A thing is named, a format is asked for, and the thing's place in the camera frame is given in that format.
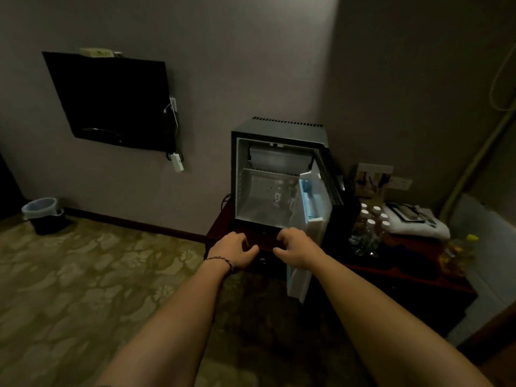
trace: floral pattern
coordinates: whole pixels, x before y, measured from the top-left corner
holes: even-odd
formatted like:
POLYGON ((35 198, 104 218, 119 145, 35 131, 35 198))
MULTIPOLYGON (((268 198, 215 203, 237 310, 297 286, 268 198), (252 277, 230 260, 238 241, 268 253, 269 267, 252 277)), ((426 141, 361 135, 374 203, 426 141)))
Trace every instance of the floral pattern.
MULTIPOLYGON (((86 219, 47 236, 0 221, 0 385, 93 386, 203 254, 86 219)), ((301 312, 284 282, 228 277, 195 386, 373 385, 333 311, 301 312)))

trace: right forearm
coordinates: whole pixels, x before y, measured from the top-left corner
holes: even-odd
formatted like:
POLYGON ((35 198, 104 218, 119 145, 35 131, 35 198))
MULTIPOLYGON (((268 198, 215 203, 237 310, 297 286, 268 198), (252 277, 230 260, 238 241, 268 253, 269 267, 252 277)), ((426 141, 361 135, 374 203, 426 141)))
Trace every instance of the right forearm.
POLYGON ((370 282, 324 254, 310 266, 380 385, 489 385, 455 348, 370 282))

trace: fridge top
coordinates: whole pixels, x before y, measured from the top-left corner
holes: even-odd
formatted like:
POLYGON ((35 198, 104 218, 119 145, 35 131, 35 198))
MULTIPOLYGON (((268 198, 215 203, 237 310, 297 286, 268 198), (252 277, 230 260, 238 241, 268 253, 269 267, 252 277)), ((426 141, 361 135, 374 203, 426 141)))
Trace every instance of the fridge top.
POLYGON ((270 120, 259 117, 248 119, 233 131, 260 136, 285 138, 297 141, 314 142, 328 148, 328 137, 322 125, 270 120))

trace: television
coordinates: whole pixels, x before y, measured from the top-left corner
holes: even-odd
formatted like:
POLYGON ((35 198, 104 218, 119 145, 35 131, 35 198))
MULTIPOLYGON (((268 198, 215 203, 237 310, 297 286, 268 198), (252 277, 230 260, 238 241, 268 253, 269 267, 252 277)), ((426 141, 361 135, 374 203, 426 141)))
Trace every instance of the television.
POLYGON ((43 57, 74 136, 175 151, 164 62, 47 51, 43 57))

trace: hand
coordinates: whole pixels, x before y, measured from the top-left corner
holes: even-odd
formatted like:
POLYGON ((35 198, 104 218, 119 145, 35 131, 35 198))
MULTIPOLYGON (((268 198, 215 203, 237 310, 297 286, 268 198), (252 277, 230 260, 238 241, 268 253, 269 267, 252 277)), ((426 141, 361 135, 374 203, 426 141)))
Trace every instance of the hand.
POLYGON ((287 249, 274 247, 274 255, 292 267, 311 270, 313 261, 325 255, 324 251, 312 239, 297 228, 281 230, 278 234, 278 240, 283 241, 287 249))
POLYGON ((255 256, 260 252, 260 249, 257 245, 251 247, 249 251, 244 252, 242 249, 242 244, 244 242, 247 245, 247 238, 245 234, 231 232, 216 242, 216 244, 208 252, 208 258, 211 256, 223 256, 232 263, 235 269, 242 269, 249 265, 255 256))

